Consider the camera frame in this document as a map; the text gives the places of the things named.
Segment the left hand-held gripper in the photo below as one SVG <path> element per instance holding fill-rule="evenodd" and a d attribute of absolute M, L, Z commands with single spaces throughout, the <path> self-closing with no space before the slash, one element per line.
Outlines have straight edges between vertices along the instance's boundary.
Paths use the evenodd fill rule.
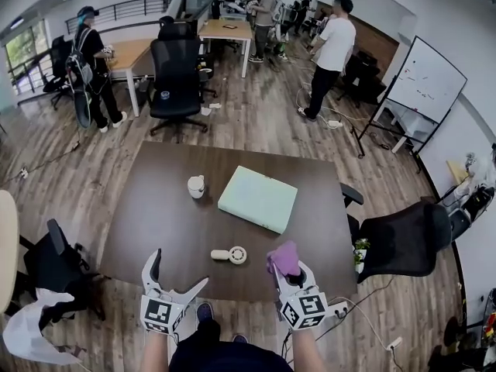
<path fill-rule="evenodd" d="M 186 292 L 170 290 L 172 301 L 161 297 L 153 298 L 148 295 L 161 295 L 159 283 L 161 249 L 150 255 L 142 270 L 142 281 L 145 294 L 141 297 L 140 320 L 145 330 L 164 335 L 175 334 L 181 320 L 184 318 L 189 305 L 203 290 L 209 277 L 201 279 Z"/>

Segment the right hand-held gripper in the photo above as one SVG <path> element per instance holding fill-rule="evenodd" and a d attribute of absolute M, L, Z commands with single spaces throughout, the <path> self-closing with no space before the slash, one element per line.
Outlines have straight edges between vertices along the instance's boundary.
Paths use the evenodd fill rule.
<path fill-rule="evenodd" d="M 328 315 L 325 293 L 319 291 L 318 288 L 313 288 L 316 282 L 312 270 L 301 260 L 298 261 L 298 266 L 300 274 L 297 278 L 297 285 L 303 290 L 289 294 L 290 284 L 286 277 L 274 262 L 269 263 L 281 304 L 279 314 L 292 330 L 319 326 Z"/>

